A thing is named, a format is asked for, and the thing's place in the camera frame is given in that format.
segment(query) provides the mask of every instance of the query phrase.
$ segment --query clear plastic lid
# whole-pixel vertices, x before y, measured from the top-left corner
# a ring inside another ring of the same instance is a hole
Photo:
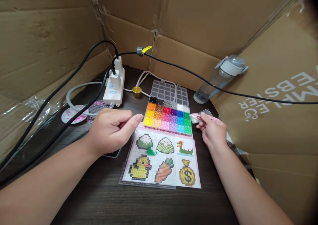
[[[239,68],[244,68],[246,66],[244,58],[242,58],[238,55],[235,55],[235,54],[232,54],[226,60],[229,61],[234,66],[239,67]]]

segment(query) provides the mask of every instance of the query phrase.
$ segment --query small gold container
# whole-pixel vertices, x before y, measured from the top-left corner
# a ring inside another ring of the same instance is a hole
[[[133,87],[133,88],[132,88],[132,95],[133,95],[135,98],[139,98],[140,95],[141,95],[141,88],[140,88],[140,87]]]

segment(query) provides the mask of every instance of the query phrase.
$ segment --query dollar sign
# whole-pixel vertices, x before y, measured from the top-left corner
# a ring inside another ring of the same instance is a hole
[[[185,176],[186,176],[185,181],[187,181],[188,183],[190,183],[192,180],[191,175],[192,175],[191,171],[185,170]]]

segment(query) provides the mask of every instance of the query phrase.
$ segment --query white power strip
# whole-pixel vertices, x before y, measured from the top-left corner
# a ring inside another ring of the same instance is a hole
[[[119,107],[123,100],[124,91],[124,81],[125,81],[125,69],[122,65],[122,59],[119,57],[115,60],[115,69],[119,72],[120,84],[118,89],[114,89],[112,84],[112,71],[110,71],[110,76],[104,93],[103,101],[105,104],[115,103]]]

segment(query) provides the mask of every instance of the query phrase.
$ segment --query cable clip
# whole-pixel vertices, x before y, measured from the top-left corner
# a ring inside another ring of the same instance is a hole
[[[137,55],[142,57],[143,56],[143,52],[142,52],[143,47],[137,47]]]

